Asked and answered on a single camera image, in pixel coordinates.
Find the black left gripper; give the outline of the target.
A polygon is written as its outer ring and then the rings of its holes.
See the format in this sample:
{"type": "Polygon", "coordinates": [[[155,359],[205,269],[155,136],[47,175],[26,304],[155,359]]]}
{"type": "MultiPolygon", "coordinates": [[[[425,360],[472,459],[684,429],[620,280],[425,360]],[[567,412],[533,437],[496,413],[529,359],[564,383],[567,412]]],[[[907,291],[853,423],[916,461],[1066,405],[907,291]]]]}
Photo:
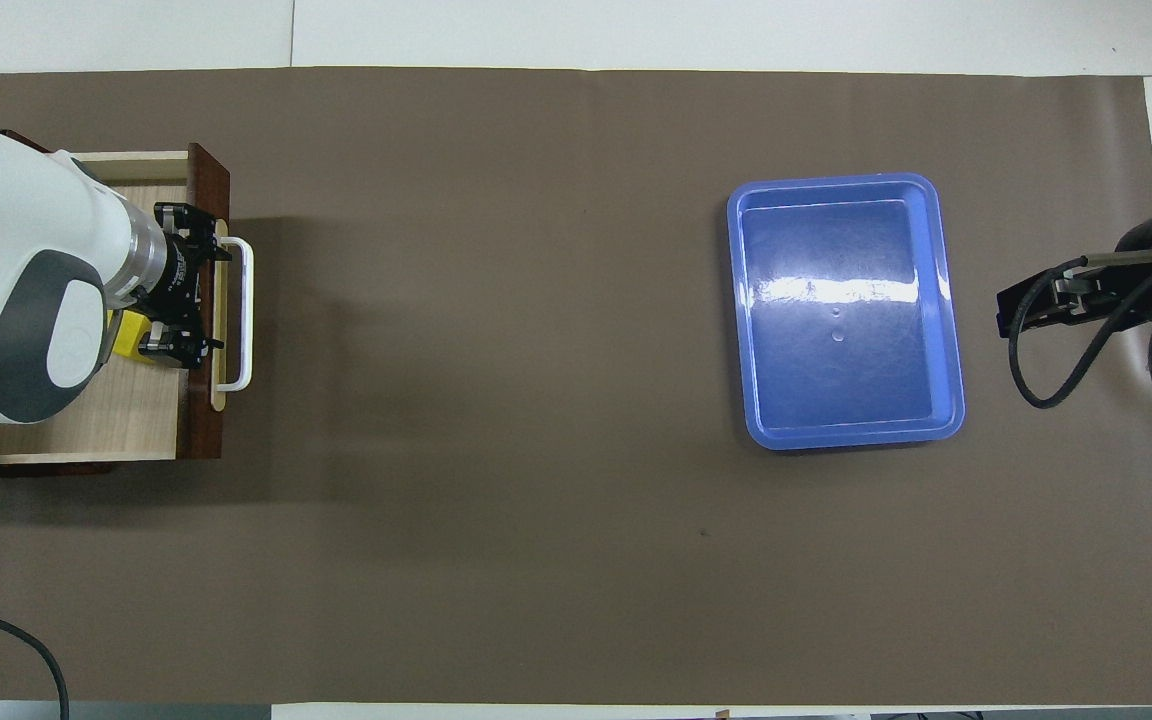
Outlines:
{"type": "Polygon", "coordinates": [[[187,202],[156,202],[162,232],[132,233],[131,309],[147,316],[141,333],[141,357],[157,365],[196,370],[227,342],[209,333],[200,316],[198,263],[228,263],[218,233],[220,220],[187,202]]]}

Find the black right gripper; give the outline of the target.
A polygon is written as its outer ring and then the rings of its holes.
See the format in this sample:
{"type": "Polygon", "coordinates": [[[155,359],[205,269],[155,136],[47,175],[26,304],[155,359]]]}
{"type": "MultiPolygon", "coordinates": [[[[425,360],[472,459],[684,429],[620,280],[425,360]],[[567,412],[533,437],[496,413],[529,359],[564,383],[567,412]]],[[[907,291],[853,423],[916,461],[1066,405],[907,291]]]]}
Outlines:
{"type": "MultiPolygon", "coordinates": [[[[1126,232],[1114,251],[1152,251],[1152,218],[1126,232]]],[[[1010,338],[1016,327],[1025,332],[1106,318],[1151,273],[1152,260],[1043,270],[996,291],[998,338],[1010,338]]]]}

